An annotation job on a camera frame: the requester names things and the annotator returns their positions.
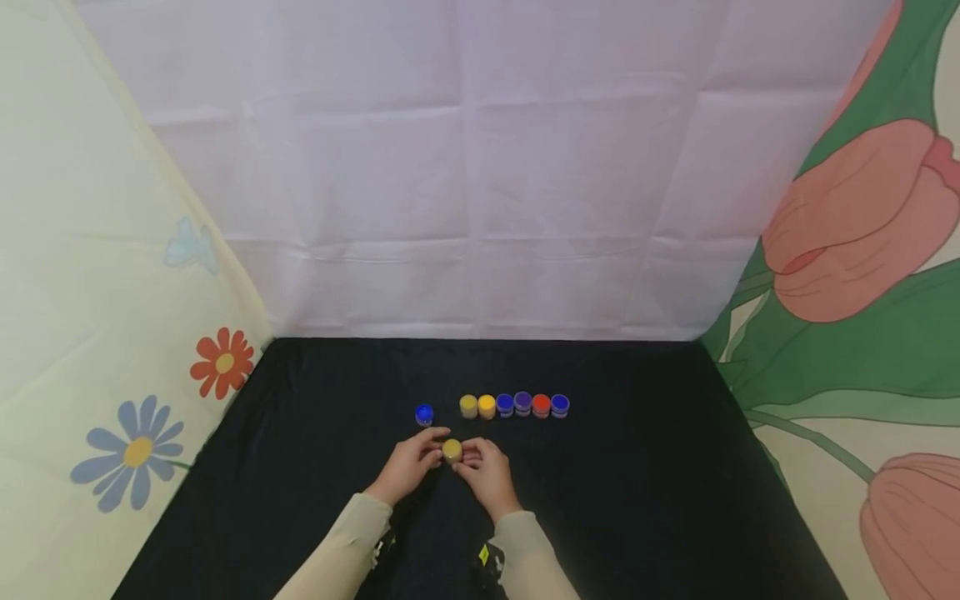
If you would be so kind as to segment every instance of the small jar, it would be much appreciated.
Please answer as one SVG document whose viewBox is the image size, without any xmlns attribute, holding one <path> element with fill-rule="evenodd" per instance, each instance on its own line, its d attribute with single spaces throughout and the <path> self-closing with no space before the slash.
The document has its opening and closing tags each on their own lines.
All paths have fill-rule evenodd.
<svg viewBox="0 0 960 600">
<path fill-rule="evenodd" d="M 460 398 L 460 414 L 464 419 L 477 418 L 477 396 L 467 394 Z"/>
<path fill-rule="evenodd" d="M 529 417 L 533 410 L 534 399 L 526 392 L 517 392 L 514 394 L 514 413 L 518 417 Z"/>
<path fill-rule="evenodd" d="M 550 416 L 550 396 L 537 394 L 534 396 L 534 417 L 546 419 Z"/>
<path fill-rule="evenodd" d="M 417 407 L 417 425 L 420 427 L 429 427 L 433 424 L 433 407 L 429 404 L 421 404 Z"/>
<path fill-rule="evenodd" d="M 477 409 L 480 411 L 480 419 L 493 419 L 496 415 L 496 400 L 489 394 L 483 394 L 477 399 Z"/>
<path fill-rule="evenodd" d="M 500 413 L 500 418 L 508 419 L 514 415 L 514 397 L 509 394 L 501 394 L 496 397 L 496 412 Z"/>
<path fill-rule="evenodd" d="M 554 394 L 550 398 L 550 414 L 556 419 L 566 419 L 568 412 L 570 412 L 570 398 L 563 394 Z"/>
<path fill-rule="evenodd" d="M 464 448 L 456 440 L 444 442 L 444 460 L 451 465 L 464 460 Z"/>
</svg>

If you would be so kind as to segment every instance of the sleeve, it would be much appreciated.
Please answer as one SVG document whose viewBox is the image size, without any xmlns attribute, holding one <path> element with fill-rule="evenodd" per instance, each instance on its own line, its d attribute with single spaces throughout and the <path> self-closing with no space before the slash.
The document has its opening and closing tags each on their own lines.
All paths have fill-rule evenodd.
<svg viewBox="0 0 960 600">
<path fill-rule="evenodd" d="M 491 543 L 503 551 L 500 581 L 510 600 L 580 600 L 533 513 L 500 518 Z"/>
<path fill-rule="evenodd" d="M 387 533 L 392 512 L 373 496 L 355 494 L 275 600 L 352 600 L 376 566 L 374 548 Z"/>
</svg>

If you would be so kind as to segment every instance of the yellow paint jar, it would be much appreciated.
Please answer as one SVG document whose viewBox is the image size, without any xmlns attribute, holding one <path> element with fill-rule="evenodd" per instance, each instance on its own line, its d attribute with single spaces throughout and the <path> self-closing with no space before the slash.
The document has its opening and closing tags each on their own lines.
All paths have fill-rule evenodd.
<svg viewBox="0 0 960 600">
<path fill-rule="evenodd" d="M 464 416 L 464 419 L 477 418 L 476 396 L 471 396 L 470 394 L 467 394 L 466 396 L 460 398 L 460 414 Z"/>
<path fill-rule="evenodd" d="M 477 409 L 480 411 L 481 419 L 493 419 L 493 416 L 496 415 L 496 400 L 489 394 L 483 394 L 477 400 Z"/>
<path fill-rule="evenodd" d="M 450 463 L 459 463 L 464 460 L 464 448 L 456 440 L 444 442 L 444 459 Z"/>
</svg>

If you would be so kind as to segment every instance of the blue paint jar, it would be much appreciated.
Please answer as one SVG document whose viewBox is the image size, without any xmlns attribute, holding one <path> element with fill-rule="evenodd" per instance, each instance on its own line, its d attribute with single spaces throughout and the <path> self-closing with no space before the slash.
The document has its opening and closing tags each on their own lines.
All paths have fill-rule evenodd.
<svg viewBox="0 0 960 600">
<path fill-rule="evenodd" d="M 509 394 L 501 394 L 496 397 L 496 412 L 500 413 L 500 418 L 506 419 L 514 415 L 514 397 Z"/>
<path fill-rule="evenodd" d="M 566 419 L 568 412 L 570 412 L 570 398 L 563 394 L 554 394 L 550 398 L 550 414 L 557 419 Z"/>
<path fill-rule="evenodd" d="M 417 425 L 420 427 L 429 427 L 433 424 L 433 407 L 429 404 L 421 404 L 417 407 Z"/>
</svg>

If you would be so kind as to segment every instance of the white backdrop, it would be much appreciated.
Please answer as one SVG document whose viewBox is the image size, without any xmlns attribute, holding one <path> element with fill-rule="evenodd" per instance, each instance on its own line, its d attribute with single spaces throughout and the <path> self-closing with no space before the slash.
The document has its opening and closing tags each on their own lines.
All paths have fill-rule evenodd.
<svg viewBox="0 0 960 600">
<path fill-rule="evenodd" d="M 687 339 L 891 2 L 79 4 L 277 333 Z"/>
</svg>

